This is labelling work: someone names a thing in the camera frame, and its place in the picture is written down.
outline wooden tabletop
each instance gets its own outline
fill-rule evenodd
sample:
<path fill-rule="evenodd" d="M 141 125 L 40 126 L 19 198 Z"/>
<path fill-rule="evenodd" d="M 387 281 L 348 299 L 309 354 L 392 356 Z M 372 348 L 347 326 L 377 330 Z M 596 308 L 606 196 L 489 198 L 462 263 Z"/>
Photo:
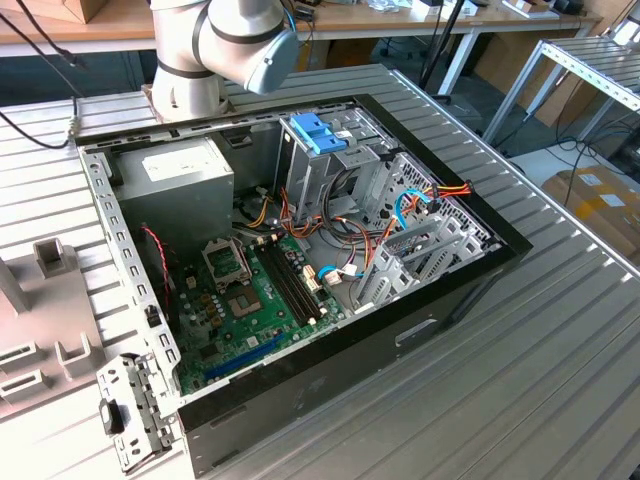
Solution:
<path fill-rule="evenodd" d="M 562 15 L 560 19 L 529 20 L 502 6 L 499 0 L 493 1 L 493 5 L 480 9 L 478 15 L 459 19 L 456 26 L 576 23 L 576 17 L 570 15 Z M 43 40 L 23 14 L 3 9 L 0 11 L 30 38 L 38 42 Z M 599 19 L 600 17 L 592 13 L 581 17 L 582 22 L 590 23 L 595 23 Z M 43 17 L 38 17 L 38 20 L 44 30 L 59 42 L 134 40 L 154 37 L 151 11 L 145 0 L 110 0 L 88 25 Z M 376 12 L 366 4 L 355 6 L 321 4 L 316 8 L 315 29 L 318 32 L 409 30 L 434 26 L 435 17 L 430 16 L 425 19 L 424 15 L 417 15 L 408 8 L 402 8 L 397 13 Z M 298 28 L 300 31 L 307 31 L 309 27 L 299 22 Z M 21 42 L 17 35 L 0 22 L 0 44 Z"/>

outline ram slot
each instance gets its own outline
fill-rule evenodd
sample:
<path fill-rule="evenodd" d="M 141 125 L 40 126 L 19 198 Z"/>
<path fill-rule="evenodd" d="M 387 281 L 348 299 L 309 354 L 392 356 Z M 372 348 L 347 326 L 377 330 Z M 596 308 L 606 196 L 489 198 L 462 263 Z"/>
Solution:
<path fill-rule="evenodd" d="M 318 305 L 291 268 L 284 253 L 277 246 L 268 245 L 256 250 L 256 255 L 293 313 L 296 323 L 304 327 L 310 319 L 319 319 L 321 313 Z"/>

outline red cable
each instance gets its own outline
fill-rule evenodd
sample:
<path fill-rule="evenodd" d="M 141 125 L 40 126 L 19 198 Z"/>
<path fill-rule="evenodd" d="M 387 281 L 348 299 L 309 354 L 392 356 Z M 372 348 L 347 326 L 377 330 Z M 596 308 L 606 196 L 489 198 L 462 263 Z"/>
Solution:
<path fill-rule="evenodd" d="M 158 252 L 160 252 L 160 259 L 162 260 L 162 271 L 164 272 L 164 300 L 167 305 L 167 311 L 169 311 L 169 269 L 167 268 L 167 257 L 164 254 L 164 247 L 162 246 L 162 242 L 158 238 L 158 236 L 153 233 L 153 231 L 149 227 L 140 227 L 142 230 L 147 232 L 153 241 L 156 243 L 156 247 L 158 247 Z"/>

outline blue drive bay latch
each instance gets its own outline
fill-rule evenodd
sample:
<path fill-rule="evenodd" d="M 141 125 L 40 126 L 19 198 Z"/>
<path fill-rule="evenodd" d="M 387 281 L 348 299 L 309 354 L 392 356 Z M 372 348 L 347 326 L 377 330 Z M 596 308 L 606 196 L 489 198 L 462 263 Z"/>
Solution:
<path fill-rule="evenodd" d="M 315 113 L 293 115 L 291 125 L 317 155 L 347 148 L 347 142 L 336 137 L 331 126 L 320 120 Z"/>

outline aluminum slotted table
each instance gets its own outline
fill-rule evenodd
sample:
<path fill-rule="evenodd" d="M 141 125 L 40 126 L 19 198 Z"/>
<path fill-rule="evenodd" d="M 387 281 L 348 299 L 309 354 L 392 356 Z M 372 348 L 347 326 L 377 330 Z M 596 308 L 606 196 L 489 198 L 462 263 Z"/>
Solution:
<path fill-rule="evenodd" d="M 215 479 L 625 479 L 640 459 L 640 276 L 402 75 L 371 65 L 294 74 L 240 111 L 370 93 L 534 245 L 461 324 L 219 467 Z M 45 141 L 69 101 L 6 109 Z M 155 123 L 141 94 L 90 98 L 88 134 Z M 138 351 L 77 153 L 0 126 L 0 255 L 58 236 L 79 251 L 109 357 Z M 120 477 L 96 385 L 0 424 L 3 473 Z M 6 475 L 18 478 L 18 475 Z M 176 445 L 139 478 L 191 478 Z"/>
<path fill-rule="evenodd" d="M 484 132 L 482 139 L 485 142 L 491 143 L 496 137 L 543 56 L 557 65 L 531 102 L 527 109 L 529 113 L 547 98 L 564 69 L 609 96 L 580 133 L 579 140 L 586 138 L 615 102 L 632 111 L 640 109 L 640 52 L 621 47 L 607 37 L 542 40 Z"/>

